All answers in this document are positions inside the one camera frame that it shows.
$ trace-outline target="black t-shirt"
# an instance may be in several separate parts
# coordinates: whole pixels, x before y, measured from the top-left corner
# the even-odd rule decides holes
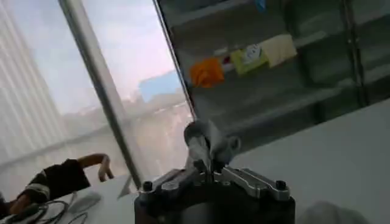
[[[61,165],[53,165],[37,174],[19,197],[26,194],[32,202],[43,203],[90,186],[80,163],[67,159]]]

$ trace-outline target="person's arm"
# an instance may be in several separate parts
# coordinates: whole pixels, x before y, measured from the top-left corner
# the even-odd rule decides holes
[[[24,194],[10,204],[9,213],[12,215],[19,214],[29,205],[31,205],[31,200],[28,195]]]
[[[81,157],[77,160],[81,167],[87,168],[90,166],[101,164],[98,175],[101,182],[105,181],[105,175],[109,177],[109,179],[114,178],[112,171],[110,169],[110,158],[108,155],[104,153],[95,153],[92,155]]]

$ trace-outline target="metal bracket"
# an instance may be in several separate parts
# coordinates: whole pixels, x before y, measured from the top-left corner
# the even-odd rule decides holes
[[[215,173],[214,177],[218,181],[234,182],[255,198],[262,198],[267,194],[271,194],[277,201],[290,199],[289,188],[283,181],[271,181],[249,169],[236,170],[226,166],[221,173]]]

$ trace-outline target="bolt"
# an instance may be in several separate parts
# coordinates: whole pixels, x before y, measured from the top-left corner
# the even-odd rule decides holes
[[[280,190],[280,191],[284,191],[287,189],[287,184],[286,182],[282,181],[282,180],[278,180],[276,181],[276,189],[277,190]]]
[[[145,181],[142,184],[142,190],[145,192],[150,192],[153,190],[153,183],[151,181]]]
[[[179,188],[179,184],[176,181],[166,182],[163,183],[163,185],[161,186],[161,189],[163,191],[174,191],[177,190],[178,188]]]

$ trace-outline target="person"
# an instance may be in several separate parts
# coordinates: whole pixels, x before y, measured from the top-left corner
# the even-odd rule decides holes
[[[98,176],[101,182],[114,178],[110,169],[110,158],[106,154],[96,153],[79,159],[67,159],[64,163],[53,165],[42,170],[19,194],[15,201],[9,203],[9,214],[20,213],[32,203],[44,203],[55,200],[72,192],[90,187],[84,168],[98,165]]]

